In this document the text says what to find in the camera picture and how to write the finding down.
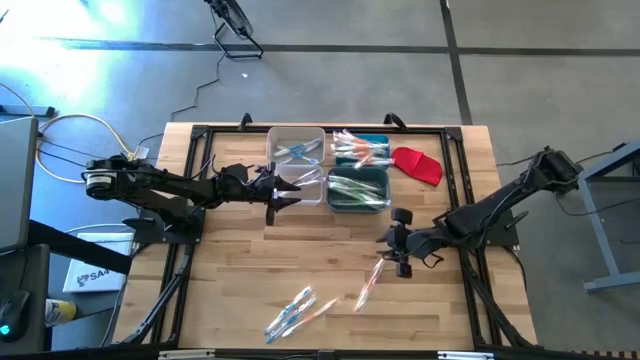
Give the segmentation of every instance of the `red cloth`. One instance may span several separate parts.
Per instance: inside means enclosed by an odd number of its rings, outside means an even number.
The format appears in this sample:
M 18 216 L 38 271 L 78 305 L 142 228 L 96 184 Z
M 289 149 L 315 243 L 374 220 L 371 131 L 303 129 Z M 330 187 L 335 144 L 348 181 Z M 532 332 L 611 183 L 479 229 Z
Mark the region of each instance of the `red cloth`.
M 391 154 L 394 165 L 405 174 L 414 179 L 424 181 L 427 184 L 437 186 L 442 178 L 440 163 L 427 157 L 420 151 L 399 147 Z

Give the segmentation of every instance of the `wooden tabletop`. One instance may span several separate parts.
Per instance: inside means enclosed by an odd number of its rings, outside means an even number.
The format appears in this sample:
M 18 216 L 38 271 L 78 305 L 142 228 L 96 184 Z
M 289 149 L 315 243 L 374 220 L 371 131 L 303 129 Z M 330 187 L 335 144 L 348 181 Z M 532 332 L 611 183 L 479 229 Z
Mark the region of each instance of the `wooden tabletop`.
M 158 168 L 183 173 L 192 125 L 167 124 Z M 500 187 L 489 132 L 485 126 L 463 126 L 462 130 L 473 191 L 479 200 Z M 442 163 L 435 136 L 389 137 L 392 148 L 407 146 Z M 265 141 L 266 134 L 216 134 L 214 165 L 264 164 Z M 455 147 L 451 151 L 457 159 Z M 453 163 L 456 181 L 461 184 L 459 164 Z M 325 173 L 335 164 L 329 146 L 324 164 Z M 395 168 L 388 173 L 393 206 L 412 210 L 414 227 L 431 226 L 432 219 L 449 207 L 446 181 L 433 187 Z M 458 196 L 464 203 L 463 194 Z M 271 227 L 265 226 L 264 215 L 262 204 L 226 203 L 207 211 L 202 242 L 193 260 L 181 348 L 472 349 L 456 250 L 439 251 L 445 261 L 435 269 L 412 259 L 412 279 L 396 277 L 394 264 L 388 264 L 365 308 L 356 314 L 355 301 L 379 259 L 375 251 L 384 248 L 375 239 L 391 223 L 389 211 L 345 214 L 332 212 L 326 204 L 298 205 L 280 211 Z M 134 259 L 114 340 L 130 334 L 156 301 L 167 248 L 151 245 Z M 535 343 L 517 263 L 501 248 L 489 248 L 487 262 L 496 301 L 523 336 Z M 307 285 L 313 287 L 320 305 L 334 297 L 340 301 L 291 338 L 265 345 L 263 329 Z M 478 302 L 488 339 L 486 312 Z M 173 304 L 168 307 L 163 339 L 170 328 Z

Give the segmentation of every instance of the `concrete floor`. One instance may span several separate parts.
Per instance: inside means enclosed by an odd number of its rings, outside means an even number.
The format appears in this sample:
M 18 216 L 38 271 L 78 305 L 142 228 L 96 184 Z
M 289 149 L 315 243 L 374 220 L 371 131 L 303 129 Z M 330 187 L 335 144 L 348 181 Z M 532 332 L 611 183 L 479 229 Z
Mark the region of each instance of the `concrete floor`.
M 640 47 L 640 3 L 632 0 L 449 2 L 459 46 Z M 256 39 L 265 44 L 447 44 L 437 0 L 239 3 Z M 219 53 L 68 50 L 33 38 L 211 43 L 212 31 L 200 0 L 23 0 L 0 24 L 0 81 L 31 104 L 100 116 L 134 146 L 161 132 L 172 111 L 191 104 L 196 86 L 215 78 Z M 544 145 L 579 159 L 640 134 L 637 60 L 464 55 L 461 70 L 473 123 L 489 126 L 498 162 L 529 156 Z M 250 112 L 255 121 L 379 123 L 393 111 L 408 123 L 461 123 L 447 54 L 272 52 L 263 61 L 225 60 L 220 78 L 200 92 L 197 109 L 179 114 L 175 121 L 239 121 Z M 9 98 L 0 93 L 0 102 Z M 120 151 L 105 129 L 85 120 L 58 124 L 48 135 L 100 155 Z M 155 150 L 158 144 L 148 145 Z M 45 161 L 60 174 L 78 176 L 73 165 Z M 501 179 L 509 181 L 519 171 L 522 167 L 500 168 Z M 573 196 L 567 207 L 582 211 L 581 201 Z M 640 285 L 592 295 L 582 289 L 583 281 L 606 274 L 588 220 L 564 215 L 548 194 L 536 195 L 518 209 L 531 213 L 518 231 L 540 344 L 560 350 L 636 350 Z M 36 168 L 33 219 L 68 229 L 118 222 L 133 214 L 125 205 L 89 199 L 82 186 L 56 181 Z M 629 245 L 624 251 L 640 255 L 640 246 Z M 54 293 L 67 263 L 52 259 Z M 76 301 L 97 309 L 113 298 Z M 97 345 L 108 321 L 105 314 L 55 328 L 54 348 Z

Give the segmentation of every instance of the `teal container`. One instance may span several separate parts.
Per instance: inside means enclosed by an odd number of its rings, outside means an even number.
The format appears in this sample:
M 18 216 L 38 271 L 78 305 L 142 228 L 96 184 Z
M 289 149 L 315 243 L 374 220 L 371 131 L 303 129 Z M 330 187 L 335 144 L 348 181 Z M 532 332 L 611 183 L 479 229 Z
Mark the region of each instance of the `teal container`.
M 391 186 L 389 184 L 389 175 L 385 170 L 381 169 L 380 167 L 369 166 L 369 167 L 363 167 L 359 170 L 356 170 L 352 167 L 337 167 L 329 170 L 328 174 L 343 176 L 353 180 L 366 181 L 366 182 L 378 184 L 383 189 L 386 189 L 384 198 L 386 200 L 391 200 Z M 351 200 L 353 198 L 347 195 L 341 194 L 339 192 L 329 190 L 328 185 L 326 186 L 326 188 L 327 188 L 327 205 L 329 205 L 329 208 L 335 212 L 375 214 L 385 209 L 385 208 L 374 209 L 366 205 L 358 205 L 358 206 L 333 205 L 332 202 L 334 200 Z
M 369 142 L 374 142 L 374 143 L 380 143 L 380 144 L 388 144 L 389 143 L 389 137 L 385 136 L 385 135 L 375 135 L 375 134 L 358 134 L 356 135 L 357 137 L 359 137 L 362 140 L 367 140 Z M 391 147 L 387 148 L 387 152 L 385 153 L 385 157 L 390 158 L 391 157 Z M 349 159 L 349 158 L 343 158 L 343 157 L 336 157 L 336 165 L 342 167 L 342 166 L 353 166 L 353 164 L 355 164 L 356 162 L 353 159 Z M 385 166 L 373 166 L 373 165 L 365 165 L 365 167 L 377 167 L 380 169 L 385 169 L 387 170 L 389 168 L 389 165 L 385 165 Z

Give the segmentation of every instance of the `box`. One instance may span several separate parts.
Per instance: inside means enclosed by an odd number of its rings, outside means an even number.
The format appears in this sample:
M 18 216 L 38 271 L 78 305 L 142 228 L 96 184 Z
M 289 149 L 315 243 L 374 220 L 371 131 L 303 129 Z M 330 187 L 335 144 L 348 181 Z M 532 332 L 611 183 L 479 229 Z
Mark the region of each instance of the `box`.
M 387 172 L 379 167 L 370 166 L 363 167 L 359 170 L 356 170 L 351 167 L 337 167 L 329 170 L 328 175 L 337 175 L 344 176 L 346 178 L 350 178 L 353 180 L 366 181 L 371 183 L 376 183 L 380 185 L 383 189 L 385 189 L 384 199 L 391 200 L 391 186 L 389 184 L 389 175 Z M 353 212 L 353 213 L 378 213 L 384 208 L 373 208 L 366 205 L 358 205 L 358 206 L 341 206 L 341 205 L 333 205 L 333 200 L 347 200 L 352 199 L 351 197 L 338 193 L 336 191 L 332 191 L 329 189 L 328 185 L 325 185 L 326 196 L 327 196 L 327 205 L 329 208 L 335 212 Z
M 324 129 L 320 127 L 294 127 L 294 126 L 275 126 L 269 130 L 267 134 L 267 160 L 269 162 L 275 162 L 276 165 L 287 159 L 288 155 L 275 157 L 273 154 L 280 151 L 278 146 L 284 146 L 286 148 L 306 143 L 315 139 L 320 139 L 320 145 L 305 156 L 309 159 L 313 159 L 316 164 L 313 164 L 302 158 L 294 158 L 286 165 L 321 165 L 324 161 L 324 143 L 325 134 Z
M 385 135 L 377 135 L 377 134 L 358 134 L 358 135 L 354 135 L 362 140 L 367 140 L 369 142 L 374 142 L 374 143 L 380 143 L 380 144 L 388 144 L 389 143 L 389 137 L 385 136 Z M 389 146 L 386 149 L 386 153 L 383 157 L 385 158 L 390 158 L 391 157 L 391 146 Z M 353 166 L 353 164 L 355 164 L 357 161 L 353 160 L 353 159 L 349 159 L 349 158 L 344 158 L 344 157 L 337 157 L 336 156 L 336 165 L 337 166 Z M 389 165 L 384 165 L 384 166 L 375 166 L 381 169 L 388 169 Z
M 313 171 L 314 169 L 320 169 L 320 173 L 324 177 L 324 172 L 322 168 L 318 165 L 276 165 L 276 175 L 280 175 L 280 177 L 292 183 L 299 179 L 302 175 Z M 290 191 L 287 192 L 282 197 L 285 198 L 300 198 L 300 202 L 298 204 L 301 205 L 318 205 L 322 202 L 322 193 L 324 192 L 324 182 L 320 184 L 313 184 L 309 186 L 305 186 L 300 191 Z

